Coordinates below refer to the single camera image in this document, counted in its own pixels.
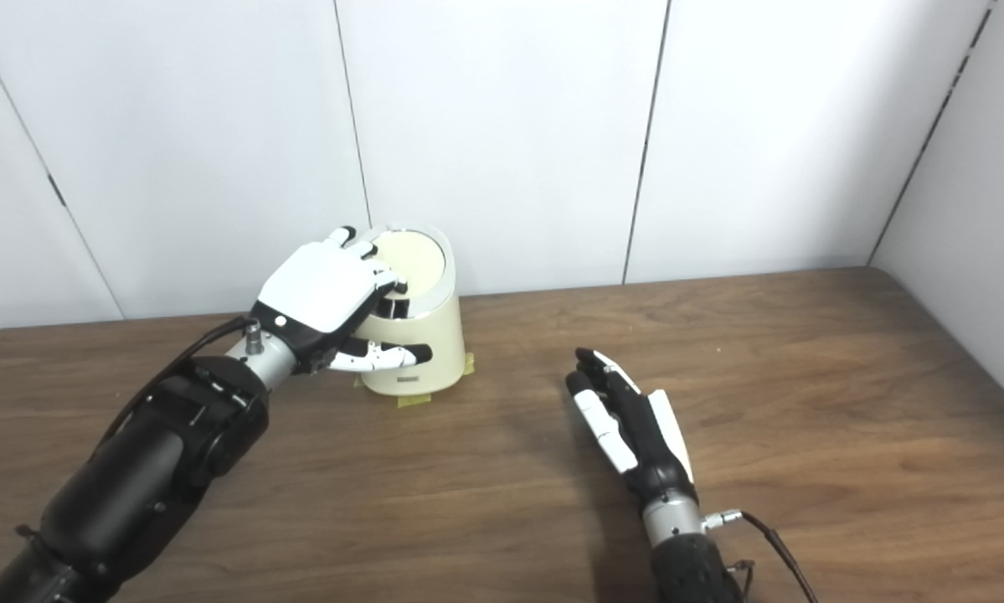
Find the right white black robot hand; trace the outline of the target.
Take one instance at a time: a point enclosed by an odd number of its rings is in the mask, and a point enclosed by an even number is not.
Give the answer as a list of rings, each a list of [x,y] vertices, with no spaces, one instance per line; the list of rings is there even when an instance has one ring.
[[[668,497],[699,500],[684,435],[665,390],[643,392],[619,363],[576,348],[565,378],[571,400],[640,507]]]

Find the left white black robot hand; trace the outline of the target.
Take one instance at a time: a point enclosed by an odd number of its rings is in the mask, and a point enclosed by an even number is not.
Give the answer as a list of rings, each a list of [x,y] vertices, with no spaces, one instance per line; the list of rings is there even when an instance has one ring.
[[[355,229],[342,226],[323,241],[300,245],[250,307],[250,319],[291,352],[292,375],[322,368],[378,373],[433,358],[429,344],[355,337],[391,291],[409,289],[402,275],[375,259],[375,245],[357,243],[355,236]]]

